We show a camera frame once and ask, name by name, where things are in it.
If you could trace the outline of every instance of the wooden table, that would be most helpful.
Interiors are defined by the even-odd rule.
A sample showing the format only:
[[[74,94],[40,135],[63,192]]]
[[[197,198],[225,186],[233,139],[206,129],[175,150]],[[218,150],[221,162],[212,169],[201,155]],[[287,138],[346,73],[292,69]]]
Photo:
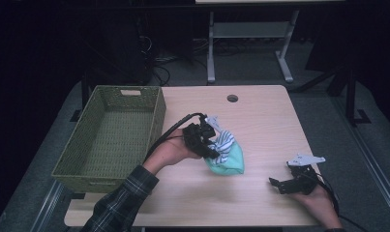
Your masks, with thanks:
[[[163,91],[164,131],[190,113],[218,116],[221,127],[231,131],[243,149],[245,173],[218,176],[202,159],[166,167],[158,173],[160,181],[140,208],[134,226],[316,224],[268,181],[269,177],[291,179],[285,162],[297,153],[312,153],[283,86],[164,87]],[[238,101],[228,101],[229,95],[236,95]],[[197,117],[190,122],[198,124]],[[82,226],[102,196],[87,193],[83,200],[72,200],[65,223]]]

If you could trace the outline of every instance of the floor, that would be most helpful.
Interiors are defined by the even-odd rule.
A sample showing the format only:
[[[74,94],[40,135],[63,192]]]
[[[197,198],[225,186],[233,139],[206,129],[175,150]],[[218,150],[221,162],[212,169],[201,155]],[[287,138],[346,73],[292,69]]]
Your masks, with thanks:
[[[269,84],[284,85],[292,90],[321,74],[305,70],[313,45],[293,42],[286,60],[294,81],[285,83],[274,56],[282,42],[237,40],[220,43],[221,48],[217,49],[221,52],[217,52],[215,58],[217,80],[214,85]],[[158,58],[164,61],[172,56],[165,51]],[[200,86],[207,84],[205,64],[206,55],[201,50],[195,54],[193,62],[181,59],[163,62],[155,71],[162,83],[169,73],[169,86]],[[330,81],[331,78],[303,93],[290,93],[291,101],[313,153],[327,159],[319,169],[339,195],[342,215],[368,231],[390,232],[390,190],[388,193],[384,190],[387,185],[377,181],[375,168],[367,162],[370,158],[375,159],[390,187],[390,123],[379,111],[372,94],[357,83],[355,108],[364,109],[371,123],[356,128],[350,125],[344,116],[345,92],[338,97],[329,97],[326,89]],[[154,76],[148,85],[161,82]],[[79,230],[67,227],[63,220],[71,191],[58,185],[50,173],[75,127],[71,119],[80,109],[80,83],[77,83],[0,217],[0,231]],[[348,231],[360,231],[345,220],[343,223]],[[322,229],[319,226],[288,227],[283,231],[316,232]]]

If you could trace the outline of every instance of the human hand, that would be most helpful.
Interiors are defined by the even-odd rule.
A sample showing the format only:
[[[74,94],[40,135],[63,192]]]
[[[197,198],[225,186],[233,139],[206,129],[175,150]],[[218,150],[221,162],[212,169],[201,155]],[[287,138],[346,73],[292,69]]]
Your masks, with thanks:
[[[334,210],[333,203],[323,187],[317,185],[308,195],[293,193],[289,196],[306,207],[309,213],[316,218],[325,229],[343,228],[339,217]]]
[[[186,147],[181,129],[174,130],[168,138],[155,149],[143,164],[144,168],[155,175],[165,166],[174,165],[181,160],[200,159],[200,156]]]

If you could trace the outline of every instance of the teal cloth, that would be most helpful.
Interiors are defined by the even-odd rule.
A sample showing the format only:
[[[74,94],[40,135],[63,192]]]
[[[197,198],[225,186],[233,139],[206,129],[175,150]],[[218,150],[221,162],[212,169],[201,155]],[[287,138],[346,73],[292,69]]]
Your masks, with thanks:
[[[236,141],[231,144],[230,151],[228,152],[228,158],[225,162],[215,164],[215,162],[213,162],[210,158],[204,160],[210,170],[218,175],[229,176],[243,174],[245,171],[243,151]]]

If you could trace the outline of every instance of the grommet hole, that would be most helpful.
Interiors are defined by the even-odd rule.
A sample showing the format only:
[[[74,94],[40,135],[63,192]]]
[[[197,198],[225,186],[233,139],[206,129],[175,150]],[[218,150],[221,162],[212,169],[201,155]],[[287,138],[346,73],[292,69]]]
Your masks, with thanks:
[[[227,96],[227,100],[229,102],[237,102],[237,101],[239,101],[239,98],[236,95],[229,95],[229,96]]]

